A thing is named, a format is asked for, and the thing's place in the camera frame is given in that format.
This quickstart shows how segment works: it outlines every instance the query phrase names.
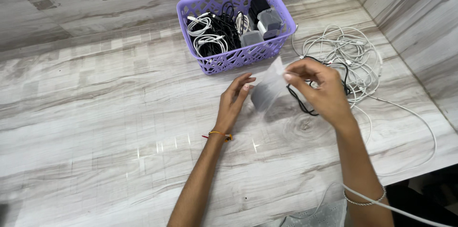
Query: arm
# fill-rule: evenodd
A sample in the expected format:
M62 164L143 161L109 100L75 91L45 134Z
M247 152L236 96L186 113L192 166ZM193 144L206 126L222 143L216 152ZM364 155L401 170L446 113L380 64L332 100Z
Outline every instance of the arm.
M342 88L340 74L333 68L314 60L303 59L289 65L284 77L297 88L313 108L336 130L337 146L342 166L343 183L371 199L377 200L383 189L375 174L364 146L358 122L354 118ZM314 89L304 82L310 79L319 84ZM364 199L347 192L349 199L365 203ZM382 203L388 204L385 198ZM358 206L348 203L356 227L392 227L390 210L377 205Z
M212 131L230 133L249 89L253 88L248 83L256 80L250 76L251 73L246 73L234 79L221 95L218 118ZM168 227L200 226L215 173L216 162L225 139L225 136L218 133L212 133L208 137L207 143L176 202Z

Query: silver bangle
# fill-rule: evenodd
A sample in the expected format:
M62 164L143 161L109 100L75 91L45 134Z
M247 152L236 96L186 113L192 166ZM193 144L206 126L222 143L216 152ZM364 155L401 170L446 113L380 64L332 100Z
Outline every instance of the silver bangle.
M385 187L382 186L381 188L383 189L383 195L382 195L379 199L377 199L377 202L382 201L382 200L386 197L386 189L385 189ZM358 202L355 202L355 201L350 200L350 199L347 197L347 194L345 193L345 189L343 190L343 196L345 197L345 199L346 199L347 201L349 201L350 203L355 204L355 205L359 205L359 206L370 206L370 205L373 205L373 204L374 204L373 202L358 203Z

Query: table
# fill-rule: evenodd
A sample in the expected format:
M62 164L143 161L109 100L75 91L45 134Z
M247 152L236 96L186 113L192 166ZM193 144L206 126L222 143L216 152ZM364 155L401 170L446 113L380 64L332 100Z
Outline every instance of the table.
M387 185L458 163L458 135L357 0L284 0L295 45L337 23L363 31L384 59L376 96L419 113L437 136L435 158ZM204 75L178 20L76 37L0 56L0 199L16 226L165 226L213 127L220 94L243 72L259 83L273 59ZM297 60L290 39L280 52ZM366 99L375 170L416 165L432 153L426 125ZM354 110L362 136L367 118ZM203 226L254 226L317 206L341 181L335 133L288 94L266 115L245 102L223 147ZM325 201L342 198L335 187Z

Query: left hand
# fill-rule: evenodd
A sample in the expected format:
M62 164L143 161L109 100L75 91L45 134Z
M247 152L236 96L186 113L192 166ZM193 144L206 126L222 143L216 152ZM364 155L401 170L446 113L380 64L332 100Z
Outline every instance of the left hand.
M254 82L256 78L250 78L250 76L251 73L245 73L235 78L228 89L221 94L218 118L212 131L230 134L242 109L243 102L248 96L248 91L254 88L248 83Z

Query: forearm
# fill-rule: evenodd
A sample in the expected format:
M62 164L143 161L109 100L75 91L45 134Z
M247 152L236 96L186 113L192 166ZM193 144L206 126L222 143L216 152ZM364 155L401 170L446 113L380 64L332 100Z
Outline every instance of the forearm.
M343 183L371 199L377 200L383 189L370 163L358 123L351 117L336 127L337 145L342 165ZM346 192L352 201L368 201ZM385 198L382 203L388 204ZM349 211L355 226L393 226L391 211L377 205L359 206L349 203Z
M212 133L208 137L207 143L181 191L167 226L200 225L223 143L224 136L220 134Z

